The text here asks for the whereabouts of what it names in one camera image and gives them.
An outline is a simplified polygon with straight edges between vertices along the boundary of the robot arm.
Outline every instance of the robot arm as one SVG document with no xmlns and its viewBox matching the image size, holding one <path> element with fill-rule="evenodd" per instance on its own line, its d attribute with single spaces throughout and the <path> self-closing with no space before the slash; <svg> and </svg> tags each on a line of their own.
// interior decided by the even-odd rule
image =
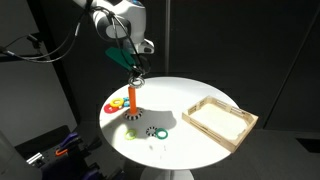
<svg viewBox="0 0 320 180">
<path fill-rule="evenodd" d="M 74 2 L 84 9 L 94 10 L 91 17 L 102 39 L 123 40 L 123 48 L 131 54 L 154 52 L 153 43 L 144 38 L 146 10 L 139 1 L 122 0 L 115 6 L 105 0 L 93 0 L 90 6 L 89 0 L 74 0 Z"/>
</svg>

